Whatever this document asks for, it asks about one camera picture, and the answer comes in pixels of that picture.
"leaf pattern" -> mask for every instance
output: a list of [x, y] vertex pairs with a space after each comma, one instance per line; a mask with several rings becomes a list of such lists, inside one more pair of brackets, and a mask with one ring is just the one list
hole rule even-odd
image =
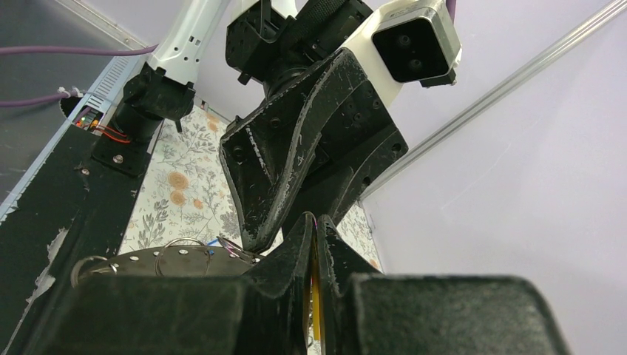
[[[171, 121], [163, 126], [120, 254], [163, 246], [180, 237], [207, 243], [223, 236], [242, 244], [235, 206], [218, 158], [226, 125], [199, 107], [194, 107], [182, 124], [180, 134]], [[353, 206], [338, 230], [348, 245], [379, 267], [363, 209]], [[263, 254], [282, 240], [279, 232], [271, 249]], [[315, 342], [310, 354], [320, 354], [319, 349], [319, 342]]]

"black bracket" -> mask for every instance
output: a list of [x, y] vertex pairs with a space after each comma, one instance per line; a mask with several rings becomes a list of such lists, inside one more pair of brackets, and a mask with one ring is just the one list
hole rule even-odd
[[150, 142], [119, 143], [101, 136], [92, 150], [92, 158], [128, 176], [136, 178], [146, 171]]
[[220, 142], [243, 247], [266, 250], [305, 211], [338, 223], [406, 151], [350, 50], [316, 62]]

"metal rail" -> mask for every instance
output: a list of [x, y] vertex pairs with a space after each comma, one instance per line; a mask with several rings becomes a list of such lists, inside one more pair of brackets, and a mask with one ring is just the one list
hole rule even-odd
[[520, 85], [533, 78], [536, 74], [553, 64], [562, 55], [575, 48], [584, 39], [599, 30], [603, 25], [609, 23], [613, 18], [620, 15], [627, 9], [627, 0], [614, 0], [599, 10], [593, 16], [579, 24], [570, 33], [551, 44], [543, 52], [536, 55], [532, 60], [523, 65], [519, 70], [492, 88], [488, 93], [481, 96], [459, 115], [448, 121], [440, 129], [422, 141], [418, 146], [412, 148], [406, 155], [396, 161], [390, 168], [379, 176], [364, 191], [361, 199], [370, 196], [386, 182], [397, 176], [405, 168], [418, 160], [421, 156], [429, 152], [433, 147], [440, 144], [453, 133], [457, 132], [468, 122], [478, 117], [481, 113], [499, 102], [502, 98], [510, 94]]

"bolt hole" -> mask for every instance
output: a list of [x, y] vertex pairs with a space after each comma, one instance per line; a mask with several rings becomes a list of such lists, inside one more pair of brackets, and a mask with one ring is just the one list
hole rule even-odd
[[270, 120], [270, 127], [279, 128], [280, 125], [281, 125], [281, 120], [278, 117], [273, 117]]
[[233, 156], [236, 160], [242, 160], [244, 158], [244, 148], [236, 146], [233, 148]]

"cable tie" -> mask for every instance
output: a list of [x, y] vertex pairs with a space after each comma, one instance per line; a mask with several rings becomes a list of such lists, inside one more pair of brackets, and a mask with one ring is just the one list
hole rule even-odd
[[82, 98], [84, 96], [84, 94], [77, 87], [72, 87], [72, 91], [76, 92], [77, 98]]
[[65, 90], [65, 88], [64, 88], [64, 87], [59, 87], [59, 88], [58, 88], [58, 90], [57, 90], [57, 92], [58, 92], [59, 94], [67, 94], [67, 97], [68, 97], [68, 98], [71, 98], [71, 97], [72, 97], [72, 94], [70, 94], [70, 92], [69, 92], [69, 91]]

